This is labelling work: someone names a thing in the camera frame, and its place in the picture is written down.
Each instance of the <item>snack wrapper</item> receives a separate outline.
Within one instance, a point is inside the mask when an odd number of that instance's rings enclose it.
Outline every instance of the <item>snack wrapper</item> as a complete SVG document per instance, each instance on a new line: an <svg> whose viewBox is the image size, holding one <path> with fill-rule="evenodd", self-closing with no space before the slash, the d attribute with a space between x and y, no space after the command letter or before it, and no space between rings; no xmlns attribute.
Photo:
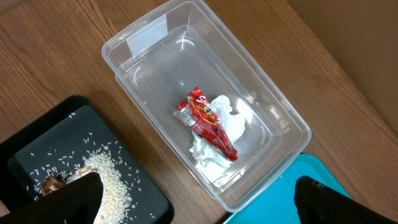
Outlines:
<svg viewBox="0 0 398 224"><path fill-rule="evenodd" d="M203 92L195 87L177 106L178 117L196 132L217 147L231 161L236 161L237 151L228 139L216 113Z"/></svg>

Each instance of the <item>brown wall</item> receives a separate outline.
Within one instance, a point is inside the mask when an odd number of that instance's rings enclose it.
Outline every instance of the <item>brown wall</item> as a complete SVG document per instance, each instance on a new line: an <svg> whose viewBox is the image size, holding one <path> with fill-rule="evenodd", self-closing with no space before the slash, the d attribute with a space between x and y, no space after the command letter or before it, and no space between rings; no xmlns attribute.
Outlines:
<svg viewBox="0 0 398 224"><path fill-rule="evenodd" d="M287 0L398 134L398 0Z"/></svg>

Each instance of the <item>barcode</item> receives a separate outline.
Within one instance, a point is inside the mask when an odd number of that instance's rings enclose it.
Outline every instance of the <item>barcode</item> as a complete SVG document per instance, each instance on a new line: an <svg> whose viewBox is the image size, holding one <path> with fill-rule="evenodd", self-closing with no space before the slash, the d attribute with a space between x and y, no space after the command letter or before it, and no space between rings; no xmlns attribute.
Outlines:
<svg viewBox="0 0 398 224"><path fill-rule="evenodd" d="M184 121L186 122L186 124L189 127L196 123L196 121L192 118L191 114L189 113L189 111L186 108L182 108L182 110L180 112L184 118Z"/></svg>

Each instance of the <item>wooden table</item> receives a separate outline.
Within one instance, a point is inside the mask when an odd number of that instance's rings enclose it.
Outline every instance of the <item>wooden table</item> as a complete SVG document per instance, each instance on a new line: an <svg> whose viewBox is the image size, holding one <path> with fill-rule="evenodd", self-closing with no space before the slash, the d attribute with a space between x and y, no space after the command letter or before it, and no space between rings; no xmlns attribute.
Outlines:
<svg viewBox="0 0 398 224"><path fill-rule="evenodd" d="M101 56L165 0L30 0L0 14L0 141L70 95L87 96L175 207L174 223L229 214L199 186ZM283 0L207 0L313 130L317 156L359 203L398 221L398 138Z"/></svg>

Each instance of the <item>turquoise tray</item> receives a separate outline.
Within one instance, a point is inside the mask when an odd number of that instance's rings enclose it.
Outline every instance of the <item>turquoise tray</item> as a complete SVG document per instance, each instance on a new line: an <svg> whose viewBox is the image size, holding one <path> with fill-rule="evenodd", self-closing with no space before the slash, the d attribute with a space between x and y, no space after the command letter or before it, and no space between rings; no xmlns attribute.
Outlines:
<svg viewBox="0 0 398 224"><path fill-rule="evenodd" d="M307 175L349 197L321 161L314 156L301 154L267 190L246 208L232 214L223 224L300 224L293 197L296 180L303 175Z"/></svg>

